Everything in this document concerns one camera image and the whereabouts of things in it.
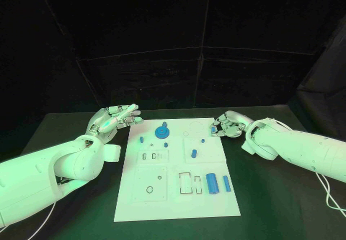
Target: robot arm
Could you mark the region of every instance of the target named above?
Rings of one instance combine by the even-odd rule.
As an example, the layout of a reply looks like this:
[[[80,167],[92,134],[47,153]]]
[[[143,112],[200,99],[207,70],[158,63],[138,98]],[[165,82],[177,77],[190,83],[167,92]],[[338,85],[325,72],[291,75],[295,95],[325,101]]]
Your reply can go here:
[[[279,155],[291,164],[346,183],[346,142],[292,130],[275,119],[250,120],[227,111],[210,126],[211,136],[237,137],[244,132],[240,148],[266,160]]]
[[[0,228],[18,222],[61,199],[99,174],[103,161],[116,162],[120,147],[106,144],[116,129],[141,124],[138,106],[102,108],[84,135],[0,163]],[[66,183],[57,183],[56,176]]]

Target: puzzle board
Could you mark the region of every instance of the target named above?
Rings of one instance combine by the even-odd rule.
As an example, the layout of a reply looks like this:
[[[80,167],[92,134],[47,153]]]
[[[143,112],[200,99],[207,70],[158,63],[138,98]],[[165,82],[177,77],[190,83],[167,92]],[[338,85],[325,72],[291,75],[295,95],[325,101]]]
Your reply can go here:
[[[213,121],[213,118],[145,120],[129,127],[113,222],[240,215],[221,141],[210,134]],[[162,122],[168,137],[158,139],[155,129]],[[216,175],[217,194],[208,194],[208,173]]]

